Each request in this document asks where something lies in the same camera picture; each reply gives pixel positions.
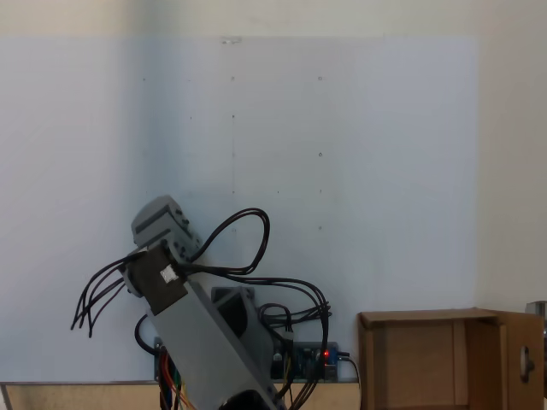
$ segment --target circuit board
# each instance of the circuit board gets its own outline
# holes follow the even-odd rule
[[[338,381],[338,344],[328,343],[325,354],[325,370],[321,381],[336,383]],[[294,383],[308,381],[315,370],[319,355],[321,354],[321,343],[294,343],[294,357],[296,360]],[[271,379],[275,383],[283,383],[287,373],[288,358],[285,351],[276,347],[273,355]]]

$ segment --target cardboard box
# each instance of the cardboard box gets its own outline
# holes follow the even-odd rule
[[[472,308],[358,319],[362,410],[543,409],[539,316]]]

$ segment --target orange wire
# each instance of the orange wire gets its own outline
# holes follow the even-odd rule
[[[171,375],[169,375],[168,368],[169,368],[169,355],[165,354],[165,359],[163,360],[163,363],[162,363],[163,377],[166,379],[166,381],[168,382],[169,387],[173,390],[173,392],[177,396],[179,396],[179,391],[177,390],[176,386],[174,385],[174,381],[171,378]],[[183,403],[185,403],[185,406],[193,408],[194,410],[196,409],[194,407],[194,405],[191,404],[191,403],[189,404],[188,401],[186,401],[184,397],[180,397],[180,399],[182,400]]]

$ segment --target black cable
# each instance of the black cable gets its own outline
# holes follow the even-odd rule
[[[120,278],[118,280],[115,280],[113,283],[108,285],[106,288],[104,288],[97,296],[95,296],[90,303],[85,307],[85,310],[82,310],[78,316],[76,316],[76,323],[80,317],[84,318],[87,315],[88,309],[92,308],[93,305],[95,305],[99,300],[106,296],[110,291],[112,291],[114,288],[116,288],[119,284],[123,283],[123,278]]]
[[[101,312],[108,306],[108,304],[111,303],[114,300],[114,298],[117,297],[118,294],[121,292],[121,290],[125,287],[126,287],[126,284],[121,284],[120,288],[118,288],[118,290],[110,297],[110,299],[108,299],[106,303],[103,304],[103,307],[99,309],[99,311],[95,315],[95,319],[89,325],[89,337],[91,337],[91,335],[93,334],[93,327],[95,326],[95,322],[97,322],[97,318],[99,317],[99,314],[101,314]]]
[[[126,256],[124,258],[121,258],[121,259],[119,259],[115,262],[109,263],[107,266],[105,266],[103,269],[101,269],[99,272],[95,273],[91,277],[90,281],[85,286],[84,290],[82,291],[82,293],[79,297],[78,305],[76,307],[76,313],[74,314],[74,321],[73,321],[72,325],[70,326],[70,330],[72,330],[74,328],[74,326],[76,325],[76,322],[78,322],[78,319],[80,317],[82,318],[81,325],[83,325],[83,320],[84,320],[85,316],[79,315],[79,307],[82,306],[82,310],[85,310],[85,299],[87,297],[87,291],[89,290],[89,288],[90,288],[91,284],[93,283],[93,281],[95,281],[99,276],[101,276],[103,273],[108,271],[110,268],[118,266],[118,265],[125,264],[125,263],[130,262],[130,261],[135,261],[138,258],[140,258],[143,254],[144,254],[143,252],[139,252],[137,254],[131,254],[131,255]]]
[[[99,288],[99,286],[101,285],[102,282],[104,282],[104,280],[110,276],[112,273],[116,272],[118,269],[120,268],[120,265],[118,266],[114,266],[114,268],[110,269],[108,273],[106,273],[105,275],[103,275],[103,277],[101,278],[101,280],[98,281],[98,283],[95,285],[95,287],[93,288],[93,290],[91,291],[91,294],[89,295],[89,300],[91,302],[91,300],[93,299],[93,295],[95,295],[95,292],[97,291],[97,289]],[[83,318],[82,318],[82,321],[80,322],[79,324],[79,327],[81,329],[82,325],[83,325]],[[91,323],[91,307],[89,307],[87,309],[87,323],[88,323],[88,326],[89,326],[89,332],[91,334],[91,328],[93,327],[92,326],[92,323]]]
[[[303,317],[292,319],[292,324],[297,325],[299,323],[308,322],[311,320],[319,320],[321,319],[321,313],[317,307],[312,307],[310,309],[303,310],[302,312],[296,312],[293,313],[291,316],[294,318],[294,316],[306,313]],[[284,314],[264,314],[265,320],[274,328],[279,329],[280,327],[283,327],[285,325],[286,320],[285,319],[278,319],[278,318],[284,318]]]
[[[193,264],[192,262],[196,261],[209,247],[209,245],[215,240],[215,238],[224,231],[229,225],[231,225],[236,220],[240,220],[241,218],[245,216],[255,215],[258,216],[262,223],[264,224],[264,233],[262,235],[262,242],[260,245],[260,248],[256,252],[255,259],[250,263],[250,265],[245,267],[220,267],[220,266],[204,266],[204,265],[197,265]],[[222,222],[221,225],[219,225],[218,228],[215,229],[215,231],[209,236],[207,241],[203,244],[203,246],[190,258],[190,264],[183,264],[181,265],[181,268],[186,270],[189,274],[192,272],[206,272],[206,273],[213,273],[213,274],[232,274],[232,275],[248,275],[252,273],[256,267],[258,266],[259,262],[261,261],[262,257],[264,256],[266,252],[266,247],[268,246],[268,239],[270,235],[270,219],[268,218],[268,215],[258,208],[248,208],[244,209],[243,211],[239,211],[232,215],[230,218]]]
[[[143,338],[140,336],[140,326],[142,325],[142,323],[144,322],[146,318],[148,318],[147,314],[138,320],[137,325],[135,326],[135,340],[137,341],[138,346],[140,346],[142,350],[152,354],[153,356],[159,356],[160,351],[146,344]]]
[[[266,319],[264,318],[265,316],[265,313],[268,309],[270,308],[281,308],[283,310],[285,310],[285,329],[287,331],[292,331],[292,317],[291,317],[291,312],[289,311],[289,308],[287,306],[283,306],[283,305],[280,305],[278,303],[266,303],[265,305],[262,305],[258,308],[258,317],[260,318],[260,320],[262,322],[266,322]]]
[[[359,383],[359,386],[361,386],[361,377],[359,376],[359,370],[357,369],[357,364],[350,357],[346,357],[346,356],[338,357],[338,360],[347,361],[353,365],[353,368],[356,369],[357,382]]]
[[[339,356],[338,360],[347,361],[353,365],[354,369],[356,369],[357,382],[359,383],[359,407],[360,407],[362,403],[362,387],[361,387],[361,374],[359,373],[359,368],[357,367],[357,364],[349,356],[345,356],[345,355]]]

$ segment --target wall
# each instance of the wall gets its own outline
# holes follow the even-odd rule
[[[547,296],[547,3],[481,10],[479,280],[489,308]]]
[[[0,0],[0,34],[377,37],[473,34],[472,0]]]

